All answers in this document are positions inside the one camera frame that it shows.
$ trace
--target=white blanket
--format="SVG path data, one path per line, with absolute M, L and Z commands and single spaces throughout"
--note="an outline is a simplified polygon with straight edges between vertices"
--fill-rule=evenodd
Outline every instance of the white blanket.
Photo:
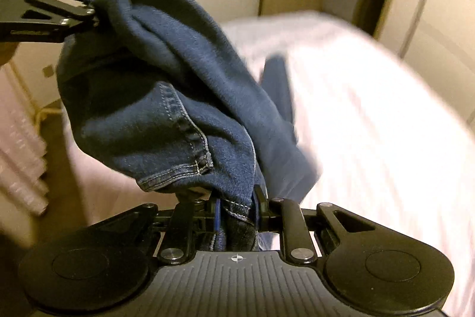
M 475 141 L 465 124 L 343 22 L 303 12 L 224 30 L 256 79 L 268 55 L 287 55 L 299 146 L 320 173 L 301 206 L 332 202 L 436 247 L 455 269 L 444 311 L 475 316 Z M 146 201 L 173 206 L 82 153 L 67 124 L 66 138 L 91 223 Z

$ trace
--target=gray ribbed plate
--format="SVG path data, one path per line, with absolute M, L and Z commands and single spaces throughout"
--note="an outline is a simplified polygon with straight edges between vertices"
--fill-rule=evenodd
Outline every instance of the gray ribbed plate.
M 34 317 L 46 316 L 36 313 Z M 288 265 L 276 251 L 199 251 L 160 269 L 150 286 L 101 317 L 368 317 L 337 300 L 312 269 Z M 434 311 L 425 317 L 442 317 Z

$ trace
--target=metal screw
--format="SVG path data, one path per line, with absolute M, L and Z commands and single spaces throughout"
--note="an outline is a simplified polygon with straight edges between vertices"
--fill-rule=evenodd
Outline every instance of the metal screw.
M 309 248 L 299 247 L 299 248 L 294 248 L 290 252 L 290 255 L 293 258 L 298 259 L 299 261 L 306 261 L 313 257 L 314 252 L 310 250 Z
M 183 257 L 183 251 L 181 251 L 179 248 L 171 247 L 163 250 L 160 255 L 162 256 L 162 258 L 168 259 L 170 261 L 175 261 Z

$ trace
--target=white bed sheet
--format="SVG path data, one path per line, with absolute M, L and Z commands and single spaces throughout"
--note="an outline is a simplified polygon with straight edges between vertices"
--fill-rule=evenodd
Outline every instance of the white bed sheet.
M 301 203 L 329 201 L 442 251 L 455 269 L 444 306 L 475 316 L 475 140 L 408 67 L 344 22 L 301 12 L 228 23 L 258 79 L 265 58 L 287 55 L 299 146 L 320 178 Z M 143 193 L 65 134 L 90 223 L 173 195 Z

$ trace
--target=mattress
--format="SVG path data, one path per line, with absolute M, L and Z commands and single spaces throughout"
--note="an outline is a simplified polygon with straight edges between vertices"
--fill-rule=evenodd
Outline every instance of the mattress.
M 474 316 L 475 139 L 465 123 L 345 22 L 300 12 L 223 28 L 256 80 L 270 54 L 287 58 L 298 143 L 319 172 L 301 207 L 332 202 L 439 249 L 455 270 L 444 311 Z M 90 223 L 147 201 L 175 205 L 82 153 L 66 116 L 65 136 Z

